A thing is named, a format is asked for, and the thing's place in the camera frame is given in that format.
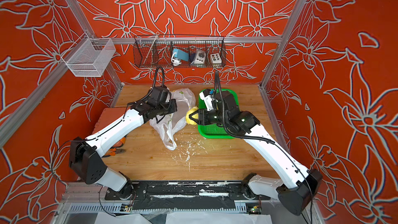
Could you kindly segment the yellow-green plastic pear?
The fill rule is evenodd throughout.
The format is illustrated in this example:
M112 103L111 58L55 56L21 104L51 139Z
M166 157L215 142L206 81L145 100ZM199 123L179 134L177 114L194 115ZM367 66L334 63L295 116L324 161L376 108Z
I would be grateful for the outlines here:
M195 107L193 107L191 110L199 110L199 108L198 108L197 106L195 106ZM186 123L189 124L189 125L197 125L197 124L192 124L190 118L193 117L193 118L199 119L199 115L198 115L198 116L190 116L190 115L189 115L189 111L188 111L187 114L186 114Z

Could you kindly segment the green perforated plastic basket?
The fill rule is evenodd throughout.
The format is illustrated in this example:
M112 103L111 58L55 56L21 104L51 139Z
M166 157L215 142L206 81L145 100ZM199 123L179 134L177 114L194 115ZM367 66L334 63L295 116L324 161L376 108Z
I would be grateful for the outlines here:
M238 104L237 94L233 90L223 89L222 91L230 91L234 95L236 103ZM198 107L199 107L199 109L205 108L205 104L200 99L200 97L199 97ZM223 125L220 125L220 124L199 125L198 130L199 130L199 133L203 137L208 138L208 139L231 139L232 138L230 135L228 135L226 133L225 129L223 128Z

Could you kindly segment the white lemon-print plastic bag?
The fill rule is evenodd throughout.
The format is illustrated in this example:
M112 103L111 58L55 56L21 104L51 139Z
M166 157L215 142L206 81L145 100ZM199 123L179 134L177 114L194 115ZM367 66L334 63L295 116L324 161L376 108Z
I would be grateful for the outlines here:
M164 146L169 150L175 150L177 144L174 140L174 134L187 125L186 114L188 110L196 106L196 100L194 93L188 88L172 91L171 99L176 100L177 111L166 115L158 123L155 119L152 119L149 124L158 132Z

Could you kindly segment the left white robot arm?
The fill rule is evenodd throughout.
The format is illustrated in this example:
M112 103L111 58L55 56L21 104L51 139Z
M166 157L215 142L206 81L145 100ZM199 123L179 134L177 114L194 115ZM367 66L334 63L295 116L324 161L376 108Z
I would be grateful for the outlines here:
M149 120L177 112L176 100L166 86L152 87L141 100L133 102L114 122L85 139L71 141L69 167L87 185L99 184L125 200L133 193L131 180L109 168L102 157L123 137Z

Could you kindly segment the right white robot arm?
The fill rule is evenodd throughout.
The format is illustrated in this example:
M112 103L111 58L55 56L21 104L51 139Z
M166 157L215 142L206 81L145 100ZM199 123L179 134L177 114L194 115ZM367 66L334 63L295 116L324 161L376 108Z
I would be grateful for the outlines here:
M308 169L286 152L251 112L241 111L229 91L205 89L199 94L205 108L189 113L188 118L200 126L216 124L229 136L252 146L274 169L279 179L251 173L242 181L241 191L247 198L267 196L279 200L293 215L300 216L322 182L322 174Z

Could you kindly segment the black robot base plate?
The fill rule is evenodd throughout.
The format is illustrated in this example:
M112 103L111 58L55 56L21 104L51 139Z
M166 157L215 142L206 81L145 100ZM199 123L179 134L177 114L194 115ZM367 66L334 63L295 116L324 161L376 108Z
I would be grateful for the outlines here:
M107 189L105 200L122 201L132 210L144 209L238 209L256 205L267 196L245 196L240 181L134 181L132 194L122 199Z

